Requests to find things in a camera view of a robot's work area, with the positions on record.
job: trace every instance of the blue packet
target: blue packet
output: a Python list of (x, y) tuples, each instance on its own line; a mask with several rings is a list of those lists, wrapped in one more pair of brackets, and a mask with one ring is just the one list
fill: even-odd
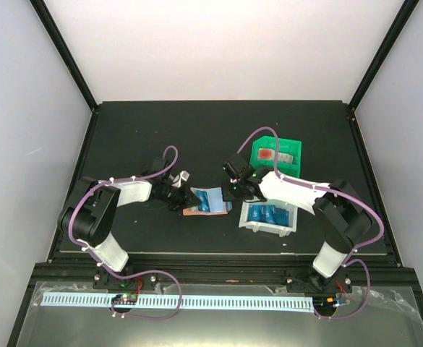
[(201, 212), (210, 212), (210, 205), (208, 204), (208, 196), (202, 190), (196, 190), (195, 195), (200, 199), (201, 204), (198, 205), (198, 210)]
[(248, 222), (261, 221), (261, 205), (250, 205), (248, 209)]
[(275, 206), (265, 206), (265, 222), (268, 224), (275, 224)]
[(259, 205), (261, 210), (260, 222), (266, 223), (266, 205)]
[(278, 226), (289, 226), (289, 212), (283, 208), (276, 208), (275, 221)]

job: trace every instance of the black table surface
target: black table surface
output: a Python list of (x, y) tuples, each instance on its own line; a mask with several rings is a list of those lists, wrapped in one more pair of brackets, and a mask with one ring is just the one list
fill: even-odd
[[(372, 204), (345, 105), (340, 101), (126, 101), (101, 104), (82, 169), (94, 179), (139, 175), (168, 145), (179, 149), (176, 168), (190, 173), (192, 187), (221, 185), (222, 163), (256, 128), (302, 141), (301, 178), (348, 181)], [(251, 142), (242, 152), (250, 157)], [(127, 252), (156, 254), (317, 254), (322, 228), (299, 209), (295, 233), (286, 237), (239, 228), (241, 203), (228, 215), (183, 216), (162, 202), (120, 207), (112, 233)], [(371, 231), (366, 239), (375, 235)], [(77, 252), (65, 236), (60, 252)], [(385, 254), (377, 242), (360, 251)]]

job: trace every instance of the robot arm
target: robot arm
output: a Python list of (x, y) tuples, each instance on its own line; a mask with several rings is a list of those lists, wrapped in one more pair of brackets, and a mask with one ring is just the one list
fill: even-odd
[[(164, 159), (155, 160), (147, 174), (162, 171), (168, 162)], [(78, 212), (73, 224), (73, 237), (95, 253), (103, 264), (115, 272), (121, 272), (125, 267), (128, 254), (115, 240), (111, 233), (115, 212), (118, 207), (133, 202), (144, 202), (158, 199), (168, 203), (170, 210), (197, 206), (200, 201), (190, 191), (187, 184), (189, 174), (181, 171), (171, 175), (171, 170), (163, 175), (147, 181), (128, 181), (103, 186), (97, 190)], [(67, 231), (72, 214), (82, 197), (99, 181), (82, 178), (76, 184), (65, 202), (58, 219), (58, 228)]]
[(252, 200), (255, 197), (262, 201), (280, 200), (306, 210), (321, 222), (325, 240), (312, 263), (314, 271), (309, 276), (310, 283), (318, 291), (335, 275), (353, 246), (373, 225), (371, 217), (359, 206), (336, 194), (313, 189), (327, 187), (359, 198), (345, 181), (318, 184), (293, 177), (284, 181), (283, 175), (282, 178), (277, 177), (273, 168), (254, 170), (238, 154), (230, 157), (223, 168), (231, 177), (230, 182), (223, 183), (225, 201)]

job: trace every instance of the clear plastic film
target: clear plastic film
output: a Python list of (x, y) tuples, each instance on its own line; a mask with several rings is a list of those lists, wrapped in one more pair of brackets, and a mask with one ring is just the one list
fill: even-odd
[[(73, 331), (73, 325), (77, 325), (77, 334), (82, 346), (86, 346), (88, 339), (97, 342), (100, 336), (93, 336), (94, 326), (104, 326), (101, 331), (104, 334), (111, 334), (111, 338), (127, 339), (134, 325), (138, 327), (135, 335), (136, 341), (147, 341), (151, 338), (152, 331), (156, 331), (157, 324), (155, 322), (145, 322), (142, 320), (114, 320), (109, 312), (103, 309), (85, 309), (79, 307), (42, 307), (43, 295), (50, 291), (59, 292), (86, 292), (86, 293), (105, 293), (103, 290), (94, 290), (92, 283), (38, 283), (30, 300), (27, 316), (25, 318), (18, 346), (29, 346), (33, 341), (33, 346), (43, 346), (38, 342), (48, 339), (48, 334), (58, 328), (58, 332), (54, 334), (56, 343), (65, 340), (65, 335), (69, 334), (69, 330)], [(185, 284), (182, 286), (184, 294), (189, 295), (242, 295), (242, 296), (304, 296), (302, 293), (289, 293), (285, 286), (248, 286), (239, 285), (238, 283), (228, 283), (225, 285), (193, 285)], [(142, 291), (152, 294), (177, 294), (176, 285), (162, 285), (157, 283), (155, 291)], [(362, 304), (366, 293), (364, 287), (353, 287), (353, 291), (349, 296), (341, 295), (340, 306), (335, 316), (344, 316), (357, 310)], [(220, 322), (226, 321), (228, 317), (231, 320), (232, 327), (220, 325)], [(282, 330), (273, 331), (277, 336), (276, 341), (280, 342), (280, 335), (288, 334), (290, 339), (299, 341), (300, 346), (338, 346), (338, 343), (346, 341), (367, 341), (367, 346), (418, 346), (423, 347), (423, 321), (419, 315), (413, 291), (409, 287), (372, 287), (369, 296), (369, 302), (365, 310), (354, 318), (341, 321), (317, 320), (313, 314), (304, 313), (282, 313), (282, 312), (199, 312), (195, 310), (184, 310), (177, 317), (163, 323), (163, 327), (192, 327), (184, 335), (180, 333), (181, 338), (188, 336), (193, 340), (193, 334), (197, 331), (207, 334), (207, 329), (211, 329), (215, 336), (214, 326), (223, 330), (223, 335), (228, 339), (235, 338), (237, 340), (245, 339), (248, 327), (255, 323), (255, 320), (264, 322), (263, 325), (257, 324), (256, 327), (276, 327), (283, 323)], [(209, 320), (213, 324), (202, 324)], [(124, 335), (119, 335), (119, 328), (122, 327)], [(246, 332), (239, 335), (236, 331)], [(252, 340), (257, 340), (258, 335), (252, 336)]]
[(23, 321), (22, 330), (18, 339), (17, 346), (29, 346), (33, 329), (35, 327), (36, 319), (38, 317), (40, 303), (43, 300), (44, 293), (48, 292), (83, 292), (83, 293), (104, 293), (106, 291), (95, 290), (92, 287), (92, 283), (84, 282), (37, 282), (35, 290), (28, 306), (25, 320)]

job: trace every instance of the black frame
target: black frame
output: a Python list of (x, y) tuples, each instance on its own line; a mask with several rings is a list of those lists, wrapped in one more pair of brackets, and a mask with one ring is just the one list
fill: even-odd
[[(388, 255), (367, 257), (367, 264), (369, 265), (373, 284), (376, 286), (411, 286), (423, 319), (422, 289), (420, 288), (414, 269), (401, 267), (401, 256), (398, 252), (396, 241), (390, 228), (375, 175), (364, 146), (364, 140), (362, 139), (359, 125), (356, 121), (356, 115), (354, 113), (418, 2), (418, 0), (405, 0), (403, 2), (401, 9), (396, 15), (396, 18), (388, 30), (382, 44), (378, 48), (378, 51), (362, 78), (356, 92), (354, 93), (353, 98), (346, 106), (346, 116), (349, 120), (351, 133), (353, 134), (356, 149), (364, 169), (374, 207), (385, 223), (385, 243), (387, 245)], [(35, 11), (40, 17), (45, 29), (51, 37), (51, 40), (54, 42), (54, 45), (60, 53), (70, 74), (73, 76), (74, 81), (85, 98), (90, 110), (93, 112), (77, 165), (69, 185), (69, 194), (72, 191), (76, 180), (80, 177), (82, 167), (84, 166), (87, 151), (98, 120), (98, 105), (44, 1), (30, 0), (30, 3), (33, 5)], [(27, 307), (30, 303), (36, 282), (69, 280), (77, 282), (93, 282), (94, 276), (98, 273), (98, 269), (94, 266), (93, 260), (90, 259), (87, 254), (63, 254), (58, 252), (61, 237), (61, 233), (57, 231), (51, 245), (51, 251), (48, 254), (47, 263), (41, 263), (35, 266), (30, 282), (25, 291), (24, 299), (17, 315), (8, 346), (15, 346), (18, 341), (20, 330), (27, 312)], [(185, 282), (222, 283), (226, 279), (235, 278), (242, 283), (249, 283), (251, 281), (251, 283), (268, 285), (279, 285), (283, 283), (283, 277), (288, 268), (307, 267), (314, 259), (313, 256), (302, 256), (284, 260), (274, 259), (262, 261), (259, 259), (255, 260), (249, 258), (242, 259), (238, 262), (228, 262), (226, 259), (220, 259), (217, 261), (214, 259), (207, 259), (203, 256), (200, 256), (200, 258), (194, 258), (190, 255), (183, 258), (175, 257), (174, 259), (170, 259), (168, 256), (146, 254), (131, 254), (130, 257), (135, 260), (135, 270), (160, 268), (162, 270), (172, 272), (179, 278), (179, 280)], [(351, 281), (353, 281), (356, 285), (365, 285), (365, 276), (360, 267), (350, 268), (350, 273)]]

